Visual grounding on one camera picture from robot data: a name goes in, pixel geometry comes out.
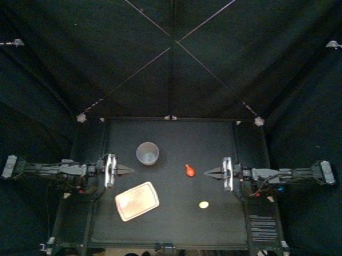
black table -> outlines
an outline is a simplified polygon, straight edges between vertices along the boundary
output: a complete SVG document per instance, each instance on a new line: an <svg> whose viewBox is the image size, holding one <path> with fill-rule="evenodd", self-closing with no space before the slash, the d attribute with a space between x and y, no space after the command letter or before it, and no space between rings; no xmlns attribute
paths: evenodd
<svg viewBox="0 0 342 256"><path fill-rule="evenodd" d="M143 142L160 150L157 162L144 166L135 155ZM221 165L223 157L244 166L268 167L263 131L251 122L110 120L85 123L78 130L72 157L94 161L102 153L114 153L117 163L136 171L116 178L96 201L69 198L61 203L53 234L61 247L171 246L181 249L247 250L244 206L223 181L203 173ZM195 170L185 175L184 165ZM114 196L149 181L160 205L123 222ZM200 209L199 202L208 208Z"/></svg>

metal rod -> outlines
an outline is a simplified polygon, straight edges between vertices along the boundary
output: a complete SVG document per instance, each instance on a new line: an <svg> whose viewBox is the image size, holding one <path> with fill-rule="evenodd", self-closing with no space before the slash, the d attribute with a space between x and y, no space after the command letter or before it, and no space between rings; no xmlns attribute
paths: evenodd
<svg viewBox="0 0 342 256"><path fill-rule="evenodd" d="M100 99L97 99L97 101L94 101L88 108L84 109L82 113L88 112L101 101L104 101L104 99L112 95L113 91L121 87L121 85L128 82L141 72L141 70L144 70L151 65L151 63L153 63L165 54L168 50L169 47L161 53L159 53L157 56L151 61L148 61L148 63Z"/></svg>
<svg viewBox="0 0 342 256"><path fill-rule="evenodd" d="M171 0L171 38L169 38L169 59L168 59L168 93L167 93L167 100L168 100L168 116L169 118L173 115L173 84L175 84L175 28L176 28L176 0Z"/></svg>
<svg viewBox="0 0 342 256"><path fill-rule="evenodd" d="M235 2L228 2L183 37L177 42L181 42L217 14Z"/></svg>
<svg viewBox="0 0 342 256"><path fill-rule="evenodd" d="M125 2L132 6L132 8L144 16L144 18L160 29L160 31L168 36L171 37L171 35L165 32L165 30L153 22L153 20L143 13L143 11L128 1L125 0Z"/></svg>
<svg viewBox="0 0 342 256"><path fill-rule="evenodd" d="M211 74L211 76L215 78L215 80L223 85L224 88L227 88L228 90L231 90L231 88L225 85L225 83L217 78L217 76L211 72L211 70L208 69L208 67L200 62L200 60L195 57L195 55L187 50L187 48L180 44L179 41L175 41L176 44L183 48L183 50L188 53L188 55L193 58L193 60L199 63L199 65L205 69L205 71ZM252 108L247 105L247 103L236 96L235 93L231 92L231 95L235 97L236 100L239 100L243 104L243 106L245 107L245 109L253 114L255 117L257 117L259 115L256 114L256 112L252 110Z"/></svg>

black tent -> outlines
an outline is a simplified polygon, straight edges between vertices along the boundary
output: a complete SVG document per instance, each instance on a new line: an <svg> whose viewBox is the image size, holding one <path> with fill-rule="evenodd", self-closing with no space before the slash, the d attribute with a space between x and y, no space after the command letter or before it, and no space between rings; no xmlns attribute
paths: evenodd
<svg viewBox="0 0 342 256"><path fill-rule="evenodd" d="M323 159L338 180L342 49L326 45L342 40L340 13L335 0L2 0L1 168L9 154L69 158L98 118L260 118L271 166ZM0 255L29 255L52 228L57 196L40 182L0 183ZM295 255L342 255L340 199L338 185L287 191Z"/></svg>

white tray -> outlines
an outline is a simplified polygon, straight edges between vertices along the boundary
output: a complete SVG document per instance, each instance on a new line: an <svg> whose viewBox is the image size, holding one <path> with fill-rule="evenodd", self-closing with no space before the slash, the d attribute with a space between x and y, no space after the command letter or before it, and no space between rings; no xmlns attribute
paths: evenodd
<svg viewBox="0 0 342 256"><path fill-rule="evenodd" d="M151 182L124 191L114 197L116 208L123 221L128 221L159 206L159 199Z"/></svg>

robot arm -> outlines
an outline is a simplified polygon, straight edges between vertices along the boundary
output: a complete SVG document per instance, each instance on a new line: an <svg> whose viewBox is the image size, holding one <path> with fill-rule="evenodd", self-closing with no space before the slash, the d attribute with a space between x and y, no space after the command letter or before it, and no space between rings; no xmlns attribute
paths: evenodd
<svg viewBox="0 0 342 256"><path fill-rule="evenodd" d="M256 169L232 165L229 157L223 158L223 167L204 172L207 176L223 180L224 190L233 192L240 200L259 196L269 188L292 183L315 182L319 185L334 185L335 178L327 161L318 161L311 168Z"/></svg>
<svg viewBox="0 0 342 256"><path fill-rule="evenodd" d="M105 161L100 158L94 163L80 164L72 160L62 159L56 164L28 163L17 156L8 156L2 170L2 179L17 179L22 175L34 175L56 179L64 183L65 189L73 188L84 191L89 179L104 177L97 187L112 188L114 177L132 173L135 170L116 164L114 154L105 154Z"/></svg>

